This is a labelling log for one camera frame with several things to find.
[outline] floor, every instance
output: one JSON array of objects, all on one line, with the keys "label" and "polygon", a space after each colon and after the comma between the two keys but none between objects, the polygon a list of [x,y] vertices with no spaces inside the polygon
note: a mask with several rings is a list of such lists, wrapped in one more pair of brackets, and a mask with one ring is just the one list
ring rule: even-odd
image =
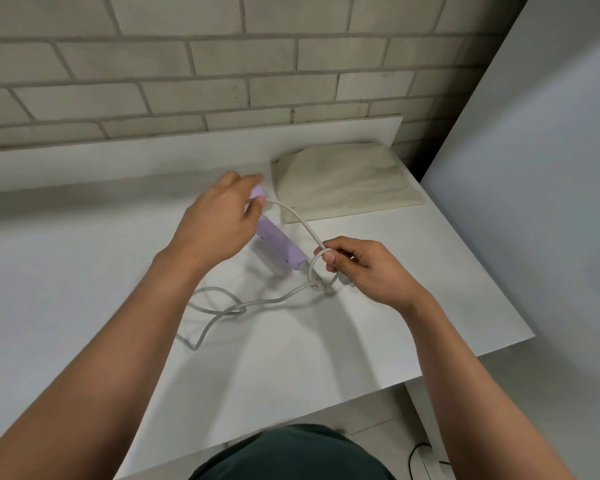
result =
[{"label": "floor", "polygon": [[[317,411],[286,424],[295,423],[325,424],[344,431],[353,441],[382,461],[398,480],[410,480],[409,453],[417,443],[427,441],[426,433],[402,384]],[[227,445],[241,439],[236,438],[228,444],[150,468],[125,480],[187,480],[199,465]],[[414,455],[412,460],[414,480],[429,480],[430,476],[422,468],[422,462],[414,460],[419,460],[419,455]],[[451,469],[446,465],[443,465],[443,468],[447,474],[445,480],[454,479]]]}]

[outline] right hand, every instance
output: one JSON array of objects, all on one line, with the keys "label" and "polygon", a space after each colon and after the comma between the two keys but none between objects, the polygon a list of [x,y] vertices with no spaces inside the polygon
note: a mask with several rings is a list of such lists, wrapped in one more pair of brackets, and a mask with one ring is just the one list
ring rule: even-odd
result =
[{"label": "right hand", "polygon": [[408,312],[417,299],[428,294],[380,242],[340,236],[324,245],[340,251],[323,254],[327,271],[346,274],[362,293],[378,303]]}]

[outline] white wall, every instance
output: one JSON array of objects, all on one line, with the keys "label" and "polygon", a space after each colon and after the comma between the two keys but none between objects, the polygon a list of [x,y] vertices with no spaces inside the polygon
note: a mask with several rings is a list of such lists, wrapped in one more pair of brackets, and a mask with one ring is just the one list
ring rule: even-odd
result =
[{"label": "white wall", "polygon": [[537,334],[485,359],[600,479],[600,0],[530,0],[422,184]]}]

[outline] dark green shirt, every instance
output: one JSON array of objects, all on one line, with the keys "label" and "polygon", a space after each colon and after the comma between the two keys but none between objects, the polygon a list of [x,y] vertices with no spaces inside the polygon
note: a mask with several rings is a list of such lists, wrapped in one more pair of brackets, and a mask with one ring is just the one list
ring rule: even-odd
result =
[{"label": "dark green shirt", "polygon": [[190,480],[395,480],[382,463],[336,431],[297,424],[257,433],[216,454]]}]

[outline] hand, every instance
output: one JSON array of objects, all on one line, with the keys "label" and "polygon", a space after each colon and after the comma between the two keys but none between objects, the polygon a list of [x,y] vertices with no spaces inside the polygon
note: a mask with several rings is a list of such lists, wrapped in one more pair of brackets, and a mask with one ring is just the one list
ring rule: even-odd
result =
[{"label": "hand", "polygon": [[340,251],[322,256],[327,271],[346,274],[362,293],[378,303],[403,313],[410,311],[419,297],[428,294],[380,242],[340,236],[325,241],[324,245]]},{"label": "hand", "polygon": [[204,273],[235,256],[256,233],[265,199],[249,198],[261,180],[260,173],[226,172],[185,211],[165,252]]}]

